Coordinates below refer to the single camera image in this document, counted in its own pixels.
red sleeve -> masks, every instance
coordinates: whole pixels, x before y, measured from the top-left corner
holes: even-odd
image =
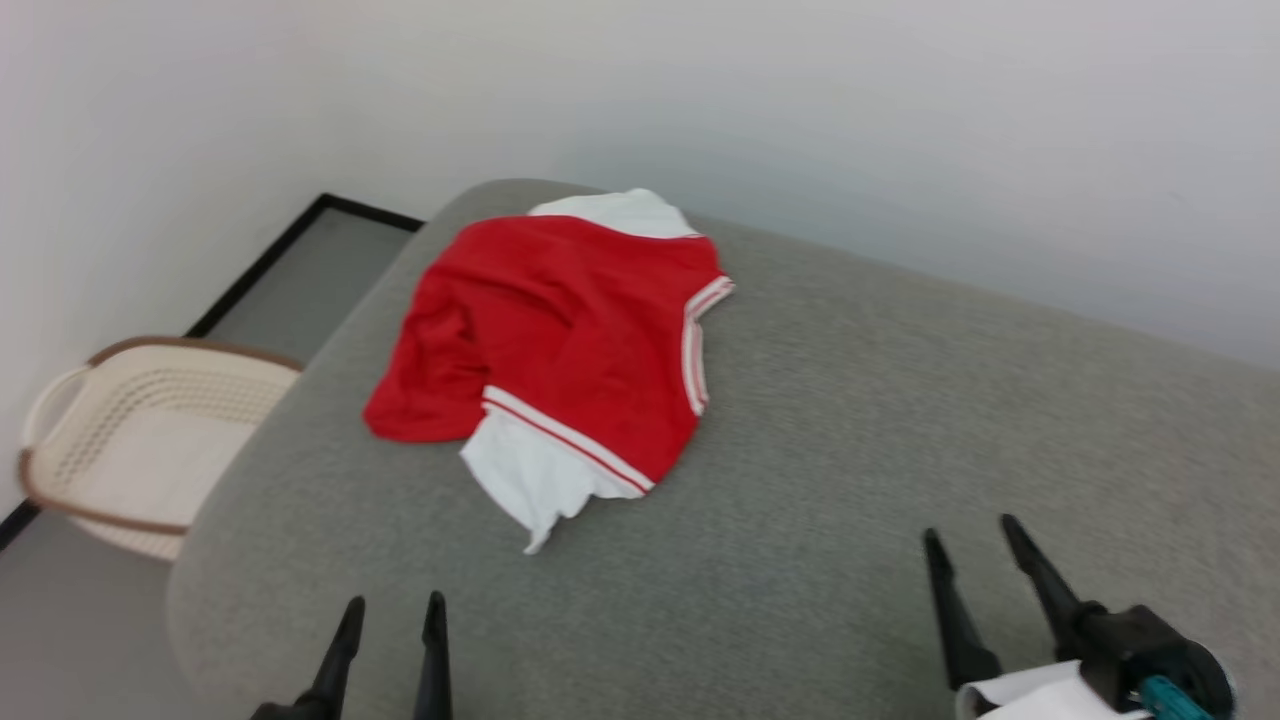
[[[401,442],[467,438],[484,418],[480,395],[488,374],[449,278],[428,270],[390,368],[365,407],[365,423],[374,434]]]

gray floor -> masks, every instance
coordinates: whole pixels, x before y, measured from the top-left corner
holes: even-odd
[[[308,360],[408,237],[325,211],[210,337]],[[168,570],[36,518],[0,552],[0,716],[212,720],[165,638]]]

white woven basket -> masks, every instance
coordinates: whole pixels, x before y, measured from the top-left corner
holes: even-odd
[[[202,340],[119,342],[36,400],[18,478],[33,502],[93,536],[173,561],[196,510],[301,370]]]

striped trim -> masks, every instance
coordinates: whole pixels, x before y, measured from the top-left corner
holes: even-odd
[[[618,479],[626,482],[631,487],[635,487],[643,493],[648,493],[653,489],[653,480],[646,478],[644,473],[636,470],[626,460],[614,455],[609,448],[595,442],[594,439],[584,436],[582,433],[575,430],[573,428],[556,420],[554,418],[547,416],[544,413],[539,411],[536,407],[529,405],[524,400],[520,400],[509,392],[494,387],[485,386],[484,388],[484,406],[485,409],[498,409],[507,414],[524,420],[525,423],[538,428],[539,430],[547,433],[548,436],[558,439],[566,447],[576,451],[584,459],[599,465],[602,469],[607,470],[609,474],[617,477]]]
[[[710,397],[707,395],[707,373],[703,369],[703,328],[698,318],[733,292],[733,281],[721,275],[685,304],[685,332],[680,347],[680,369],[685,378],[685,395],[694,415],[701,416]]]

basket handle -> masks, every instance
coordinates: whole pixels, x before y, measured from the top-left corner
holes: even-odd
[[[40,396],[36,397],[36,402],[31,406],[31,410],[27,411],[27,420],[22,424],[23,447],[33,447],[36,445],[37,428],[40,427],[41,420],[45,419],[45,410],[47,409],[49,404],[52,402],[52,400],[58,397],[58,395],[68,384],[70,384],[73,380],[78,379],[81,375],[92,369],[93,368],[91,365],[84,365],[83,368],[76,368],[74,370],[68,370],[61,375],[54,378],[52,382],[45,386],[45,389],[40,391]],[[58,428],[61,427],[63,420],[65,420],[68,415],[70,415],[70,406],[68,406],[67,411],[63,413],[63,416],[58,419],[58,423],[54,425],[54,429],[49,432],[49,436],[52,436],[58,432]]]

